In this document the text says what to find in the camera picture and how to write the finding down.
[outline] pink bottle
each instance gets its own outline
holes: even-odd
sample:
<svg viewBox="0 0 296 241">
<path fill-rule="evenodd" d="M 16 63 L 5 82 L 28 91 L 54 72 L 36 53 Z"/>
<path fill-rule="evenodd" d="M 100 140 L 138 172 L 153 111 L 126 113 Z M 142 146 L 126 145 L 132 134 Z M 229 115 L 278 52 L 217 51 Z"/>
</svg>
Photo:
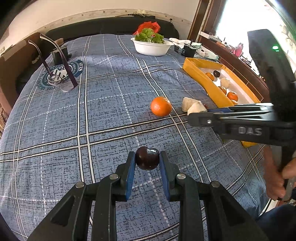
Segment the pink bottle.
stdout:
<svg viewBox="0 0 296 241">
<path fill-rule="evenodd" d="M 244 44 L 239 43 L 239 45 L 235 48 L 235 50 L 233 51 L 233 54 L 236 57 L 240 57 L 242 54 L 242 49 L 244 48 Z"/>
</svg>

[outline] bowl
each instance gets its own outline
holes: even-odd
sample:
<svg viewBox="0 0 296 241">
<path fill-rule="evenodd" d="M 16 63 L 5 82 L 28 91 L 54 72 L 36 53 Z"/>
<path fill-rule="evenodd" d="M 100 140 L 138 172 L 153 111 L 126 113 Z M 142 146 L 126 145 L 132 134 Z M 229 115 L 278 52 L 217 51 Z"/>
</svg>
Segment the bowl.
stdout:
<svg viewBox="0 0 296 241">
<path fill-rule="evenodd" d="M 170 41 L 164 40 L 163 44 L 156 43 L 147 43 L 142 41 L 137 41 L 135 38 L 131 38 L 133 41 L 136 51 L 138 53 L 150 56 L 162 56 L 165 55 L 170 48 L 174 44 Z"/>
</svg>

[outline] red plastic bag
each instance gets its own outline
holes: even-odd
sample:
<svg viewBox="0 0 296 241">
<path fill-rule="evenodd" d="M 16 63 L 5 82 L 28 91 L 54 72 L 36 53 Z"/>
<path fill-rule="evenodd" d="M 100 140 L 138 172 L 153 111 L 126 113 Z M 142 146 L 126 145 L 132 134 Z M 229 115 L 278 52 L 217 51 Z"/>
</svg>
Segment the red plastic bag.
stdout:
<svg viewBox="0 0 296 241">
<path fill-rule="evenodd" d="M 153 23 L 149 21 L 149 22 L 144 22 L 140 24 L 137 31 L 133 35 L 141 33 L 144 28 L 151 28 L 155 33 L 158 33 L 158 31 L 160 30 L 160 26 L 158 25 L 157 22 Z"/>
</svg>

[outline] round logo patch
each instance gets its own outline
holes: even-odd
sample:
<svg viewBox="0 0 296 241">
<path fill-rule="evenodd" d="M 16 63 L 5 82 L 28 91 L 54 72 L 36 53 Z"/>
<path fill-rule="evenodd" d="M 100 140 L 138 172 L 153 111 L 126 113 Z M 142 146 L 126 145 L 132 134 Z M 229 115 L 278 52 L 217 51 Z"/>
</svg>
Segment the round logo patch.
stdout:
<svg viewBox="0 0 296 241">
<path fill-rule="evenodd" d="M 72 70 L 74 77 L 77 78 L 79 75 L 81 75 L 83 71 L 83 62 L 81 60 L 76 60 L 75 62 L 69 62 L 68 64 Z M 65 66 L 63 64 L 50 67 L 50 70 L 53 74 L 60 76 L 63 80 L 69 79 Z M 48 83 L 48 78 L 49 78 L 48 72 L 44 71 L 43 75 L 38 80 L 38 88 L 40 90 L 50 90 L 54 88 L 54 86 Z"/>
</svg>

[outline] orange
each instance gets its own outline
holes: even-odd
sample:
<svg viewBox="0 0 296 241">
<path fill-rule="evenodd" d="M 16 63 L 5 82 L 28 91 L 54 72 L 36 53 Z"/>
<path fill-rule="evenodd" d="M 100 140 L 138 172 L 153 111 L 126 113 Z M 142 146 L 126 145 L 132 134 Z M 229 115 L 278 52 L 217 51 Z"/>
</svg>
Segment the orange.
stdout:
<svg viewBox="0 0 296 241">
<path fill-rule="evenodd" d="M 227 97 L 230 100 L 235 100 L 235 101 L 238 101 L 239 100 L 239 97 L 237 96 L 237 94 L 234 91 L 228 92 Z"/>
<path fill-rule="evenodd" d="M 205 75 L 208 76 L 211 81 L 214 81 L 215 80 L 215 76 L 212 73 L 208 72 Z"/>
<path fill-rule="evenodd" d="M 218 88 L 219 88 L 220 90 L 222 90 L 222 92 L 223 92 L 224 94 L 227 93 L 227 90 L 226 90 L 225 87 L 223 87 L 223 86 L 218 86 Z"/>
<path fill-rule="evenodd" d="M 238 104 L 235 100 L 231 100 L 231 102 L 232 102 L 234 105 L 237 105 L 237 104 Z"/>
<path fill-rule="evenodd" d="M 162 96 L 154 98 L 154 100 L 151 102 L 151 111 L 153 114 L 164 117 L 172 111 L 172 104 L 167 98 L 164 98 Z"/>
</svg>

